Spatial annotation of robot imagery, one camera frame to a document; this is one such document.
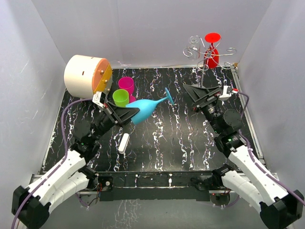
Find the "green wine glass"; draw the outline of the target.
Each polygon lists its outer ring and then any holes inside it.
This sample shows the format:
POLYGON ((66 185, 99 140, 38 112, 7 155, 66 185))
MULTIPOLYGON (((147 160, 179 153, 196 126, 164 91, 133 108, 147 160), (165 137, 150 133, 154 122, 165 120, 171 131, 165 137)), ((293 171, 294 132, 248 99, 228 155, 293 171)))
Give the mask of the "green wine glass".
POLYGON ((112 98, 118 107, 125 107, 129 103, 129 93, 124 89, 116 90, 112 98))

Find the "blue wine glass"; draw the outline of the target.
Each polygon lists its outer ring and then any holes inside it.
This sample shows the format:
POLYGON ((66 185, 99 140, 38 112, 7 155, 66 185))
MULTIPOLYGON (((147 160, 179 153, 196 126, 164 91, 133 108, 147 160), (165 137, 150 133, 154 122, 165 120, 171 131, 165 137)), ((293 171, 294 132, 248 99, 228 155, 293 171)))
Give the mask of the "blue wine glass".
POLYGON ((169 100, 174 105, 172 96, 169 90, 165 87, 166 96, 159 100, 140 99, 126 105, 126 108, 139 108, 140 111, 131 118, 134 125, 141 123, 152 115, 157 105, 164 100, 169 100))

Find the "pink wine glass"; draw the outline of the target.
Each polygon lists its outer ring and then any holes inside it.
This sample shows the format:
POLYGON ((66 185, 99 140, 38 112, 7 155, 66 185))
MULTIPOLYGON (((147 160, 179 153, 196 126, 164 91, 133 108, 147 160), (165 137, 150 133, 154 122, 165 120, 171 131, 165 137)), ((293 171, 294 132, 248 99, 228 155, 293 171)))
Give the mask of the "pink wine glass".
POLYGON ((129 103, 135 102, 136 98, 133 96, 134 92, 134 80, 131 77, 123 77, 118 81, 120 89, 124 89, 129 94, 129 103))

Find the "red wine glass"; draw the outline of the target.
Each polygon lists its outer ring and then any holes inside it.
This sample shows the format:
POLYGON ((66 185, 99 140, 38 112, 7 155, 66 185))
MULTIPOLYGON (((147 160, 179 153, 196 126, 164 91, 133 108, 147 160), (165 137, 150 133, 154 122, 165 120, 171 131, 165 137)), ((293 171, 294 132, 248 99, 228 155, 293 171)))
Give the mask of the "red wine glass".
POLYGON ((211 32, 208 33, 204 39, 207 43, 210 44, 209 48, 205 53, 205 64, 208 66, 209 69, 216 68, 219 64, 219 52, 214 46, 214 44, 220 41, 221 35, 216 32, 211 32))

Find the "clear wine glass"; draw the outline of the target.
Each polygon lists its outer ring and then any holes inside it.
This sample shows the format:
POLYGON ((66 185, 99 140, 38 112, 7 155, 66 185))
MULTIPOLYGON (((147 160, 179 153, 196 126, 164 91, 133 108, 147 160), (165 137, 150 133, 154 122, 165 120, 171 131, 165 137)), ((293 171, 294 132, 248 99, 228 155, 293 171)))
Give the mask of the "clear wine glass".
POLYGON ((189 44, 184 53, 189 60, 195 61, 200 57, 200 39, 198 36, 191 36, 189 38, 189 44))

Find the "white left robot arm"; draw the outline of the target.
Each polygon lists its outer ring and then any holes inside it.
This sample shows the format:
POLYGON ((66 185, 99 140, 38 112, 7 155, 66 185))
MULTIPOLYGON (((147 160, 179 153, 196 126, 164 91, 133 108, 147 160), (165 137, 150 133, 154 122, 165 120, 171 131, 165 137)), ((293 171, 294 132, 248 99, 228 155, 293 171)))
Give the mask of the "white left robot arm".
POLYGON ((87 164, 100 148, 98 140, 116 125, 123 127, 130 122, 137 125, 146 120, 164 100, 173 104, 169 90, 165 89, 165 92, 166 96, 162 99, 141 99, 126 105, 108 102, 103 92, 96 92, 90 101, 100 109, 97 120, 80 122, 80 130, 74 131, 75 141, 71 147, 67 146, 67 139, 63 136, 63 158, 33 183, 14 190, 11 228, 15 228, 19 221, 27 229, 39 229, 66 199, 83 189, 96 189, 99 173, 87 164))

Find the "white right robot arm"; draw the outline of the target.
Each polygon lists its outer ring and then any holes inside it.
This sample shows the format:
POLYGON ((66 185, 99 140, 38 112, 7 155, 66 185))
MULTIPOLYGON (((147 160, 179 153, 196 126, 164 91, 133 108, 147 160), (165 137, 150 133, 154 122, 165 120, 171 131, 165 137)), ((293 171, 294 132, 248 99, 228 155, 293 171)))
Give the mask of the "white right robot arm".
POLYGON ((285 229, 302 217, 305 198, 292 191, 263 166, 241 134, 243 112, 223 110, 220 106, 239 90, 230 86, 214 88, 184 85, 193 109, 201 111, 216 133, 218 150, 244 173, 244 177, 229 165, 213 171, 212 182, 217 189, 228 188, 246 200, 259 213, 269 229, 285 229))

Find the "chrome wine glass rack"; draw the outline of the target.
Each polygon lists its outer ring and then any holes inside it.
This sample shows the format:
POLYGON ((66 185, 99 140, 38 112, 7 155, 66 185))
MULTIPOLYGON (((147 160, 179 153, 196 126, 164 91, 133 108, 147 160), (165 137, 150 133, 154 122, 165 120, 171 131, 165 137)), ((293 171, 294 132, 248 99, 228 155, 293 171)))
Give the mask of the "chrome wine glass rack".
POLYGON ((198 61, 196 69, 201 71, 201 77, 198 81, 198 87, 203 87, 203 77, 210 69, 220 67, 221 69, 229 69, 231 64, 225 62, 220 65, 219 59, 224 56, 232 56, 237 53, 237 50, 230 47, 226 53, 219 53, 217 47, 221 43, 221 35, 216 32, 211 32, 205 35, 204 38, 195 35, 191 36, 188 40, 188 45, 183 49, 183 55, 190 60, 198 61))

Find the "small white bar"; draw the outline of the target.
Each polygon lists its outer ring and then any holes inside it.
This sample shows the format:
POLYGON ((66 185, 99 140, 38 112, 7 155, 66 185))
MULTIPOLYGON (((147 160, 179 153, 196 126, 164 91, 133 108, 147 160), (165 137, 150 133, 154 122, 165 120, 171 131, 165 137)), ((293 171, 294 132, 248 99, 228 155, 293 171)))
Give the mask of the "small white bar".
POLYGON ((128 133, 123 134, 122 139, 120 141, 119 147, 118 147, 118 151, 120 154, 124 154, 126 147, 128 145, 130 139, 130 135, 128 133))

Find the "white orange cylinder drum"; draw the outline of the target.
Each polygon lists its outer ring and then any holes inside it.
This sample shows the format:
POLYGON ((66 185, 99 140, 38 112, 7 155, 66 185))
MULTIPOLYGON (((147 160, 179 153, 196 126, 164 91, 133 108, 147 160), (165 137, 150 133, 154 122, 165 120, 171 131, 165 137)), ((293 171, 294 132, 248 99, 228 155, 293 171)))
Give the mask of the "white orange cylinder drum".
POLYGON ((106 58, 74 55, 64 71, 64 83, 70 95, 93 98, 97 92, 108 94, 112 86, 112 67, 106 58))

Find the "black front base bar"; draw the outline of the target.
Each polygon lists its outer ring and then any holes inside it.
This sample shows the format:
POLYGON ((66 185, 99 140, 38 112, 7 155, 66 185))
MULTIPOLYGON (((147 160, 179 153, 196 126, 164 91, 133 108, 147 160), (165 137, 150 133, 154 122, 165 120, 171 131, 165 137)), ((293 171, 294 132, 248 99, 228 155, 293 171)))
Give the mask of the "black front base bar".
POLYGON ((216 200, 225 204, 234 193, 212 183, 211 171, 99 172, 101 201, 216 200))

